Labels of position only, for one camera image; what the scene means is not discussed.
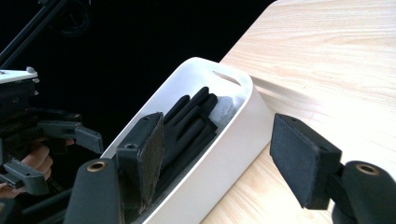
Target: light wood surface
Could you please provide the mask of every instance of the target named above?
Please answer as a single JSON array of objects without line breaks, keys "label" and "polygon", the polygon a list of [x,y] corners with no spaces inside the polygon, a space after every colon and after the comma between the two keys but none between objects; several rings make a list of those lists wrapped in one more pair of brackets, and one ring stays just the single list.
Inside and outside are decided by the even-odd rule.
[{"label": "light wood surface", "polygon": [[[343,150],[342,163],[396,179],[396,1],[276,1],[221,63]],[[267,146],[202,223],[332,223],[332,206],[302,209]]]}]

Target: black background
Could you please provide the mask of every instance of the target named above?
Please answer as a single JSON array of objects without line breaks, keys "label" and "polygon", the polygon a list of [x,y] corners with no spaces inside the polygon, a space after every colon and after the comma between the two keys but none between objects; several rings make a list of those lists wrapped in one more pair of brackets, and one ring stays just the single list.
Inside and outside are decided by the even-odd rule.
[{"label": "black background", "polygon": [[[2,11],[12,18],[2,16],[1,28],[7,31],[1,32],[4,46],[33,17],[38,4],[1,1],[9,8]],[[106,147],[181,63],[190,57],[219,62],[270,4],[81,2],[91,21],[85,34],[67,37],[47,27],[8,69],[33,66],[40,78],[33,104],[80,113],[86,127],[102,134]],[[76,6],[67,8],[76,11]]]}]

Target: circular hole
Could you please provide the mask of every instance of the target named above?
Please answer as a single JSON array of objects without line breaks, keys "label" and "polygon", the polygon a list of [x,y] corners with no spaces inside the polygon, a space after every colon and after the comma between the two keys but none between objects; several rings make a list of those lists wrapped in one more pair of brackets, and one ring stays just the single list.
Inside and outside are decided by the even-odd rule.
[{"label": "circular hole", "polygon": [[107,166],[107,163],[105,163],[104,161],[97,161],[93,164],[90,164],[87,167],[87,170],[89,172],[97,172],[97,171],[101,171],[101,170],[105,169],[106,166]]},{"label": "circular hole", "polygon": [[379,175],[378,170],[368,164],[357,164],[356,168],[367,175]]}]

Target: black mechanical part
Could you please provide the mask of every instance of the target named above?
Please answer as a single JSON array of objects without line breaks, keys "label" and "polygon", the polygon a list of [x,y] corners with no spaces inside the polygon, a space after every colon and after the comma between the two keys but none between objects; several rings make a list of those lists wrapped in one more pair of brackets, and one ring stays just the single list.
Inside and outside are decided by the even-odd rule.
[{"label": "black mechanical part", "polygon": [[339,169],[341,150],[300,120],[275,115],[270,155],[301,207],[326,209],[329,174]]},{"label": "black mechanical part", "polygon": [[8,161],[2,166],[6,173],[0,174],[0,180],[8,183],[12,188],[18,189],[24,186],[26,192],[32,195],[43,195],[49,192],[43,174],[36,169],[18,160]]},{"label": "black mechanical part", "polygon": [[119,176],[111,159],[87,161],[78,169],[64,224],[123,223]]},{"label": "black mechanical part", "polygon": [[121,196],[126,212],[140,214],[152,200],[163,160],[163,113],[140,119],[117,147]]},{"label": "black mechanical part", "polygon": [[340,163],[341,150],[300,120],[276,114],[270,154],[302,207],[327,209],[334,224],[394,223],[396,183],[364,161]]}]

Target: white plastic container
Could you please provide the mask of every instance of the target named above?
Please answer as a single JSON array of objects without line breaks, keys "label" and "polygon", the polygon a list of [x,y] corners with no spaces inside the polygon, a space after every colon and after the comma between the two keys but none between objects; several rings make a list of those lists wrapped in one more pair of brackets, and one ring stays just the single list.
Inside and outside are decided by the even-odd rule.
[{"label": "white plastic container", "polygon": [[117,145],[142,117],[164,114],[183,95],[191,97],[203,86],[231,105],[218,103],[224,113],[211,114],[220,123],[217,138],[154,202],[137,223],[199,223],[270,142],[274,114],[253,86],[250,76],[231,67],[191,58],[150,97],[102,158],[112,158]]}]

